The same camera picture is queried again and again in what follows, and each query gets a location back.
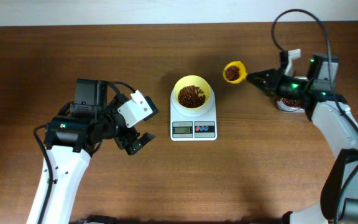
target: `white wall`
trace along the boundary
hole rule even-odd
[[[291,8],[324,21],[358,20],[358,0],[0,0],[0,26],[268,22]]]

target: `coffee bean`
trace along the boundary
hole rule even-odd
[[[205,95],[204,91],[197,86],[186,86],[179,91],[178,101],[179,103],[187,108],[197,108],[204,104]]]
[[[229,81],[237,80],[238,78],[240,78],[240,68],[237,66],[230,66],[226,69],[224,75]]]
[[[301,102],[299,102],[298,100],[289,100],[286,98],[282,98],[283,103],[287,106],[291,106],[291,107],[295,107],[295,108],[301,108]]]

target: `brown wooden surface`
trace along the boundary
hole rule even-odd
[[[157,138],[136,156],[104,143],[82,179],[72,220],[251,220],[317,202],[334,162],[320,131],[303,114],[276,110],[254,86],[230,85],[221,75],[234,60],[249,72],[278,67],[270,25],[0,27],[0,223],[27,220],[42,168],[32,130],[73,99],[77,78],[130,83],[160,113],[137,125]],[[341,61],[337,90],[358,120],[358,22],[327,26]],[[281,23],[277,38],[302,49],[299,75],[313,52],[325,51],[314,23]],[[169,137],[170,92],[191,74],[215,91],[216,141]]]

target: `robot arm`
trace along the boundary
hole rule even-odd
[[[302,211],[287,213],[283,219],[291,224],[326,224],[333,220],[337,208],[340,221],[358,222],[358,171],[350,180],[343,196],[340,191],[348,177],[358,166],[358,133],[340,112],[334,101],[338,101],[343,113],[358,128],[351,115],[350,107],[343,96],[331,91],[326,77],[326,57],[314,55],[308,80],[288,76],[291,63],[288,52],[280,54],[281,67],[248,74],[247,80],[261,89],[267,96],[300,100],[306,115],[324,134],[335,158],[335,165],[321,193],[320,203]]]
[[[145,133],[138,139],[140,133],[134,127],[139,121],[148,120],[158,113],[153,101],[126,85],[133,91],[130,100],[115,84],[126,85],[78,79],[74,102],[67,103],[46,125],[44,144],[47,156],[27,224],[67,224],[70,221],[81,178],[92,155],[105,139],[114,139],[119,149],[134,155],[155,137]],[[107,105],[109,86],[116,96]]]

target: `white scale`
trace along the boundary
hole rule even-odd
[[[207,102],[199,109],[180,105],[171,93],[170,135],[173,141],[213,141],[217,138],[215,94],[210,87]]]

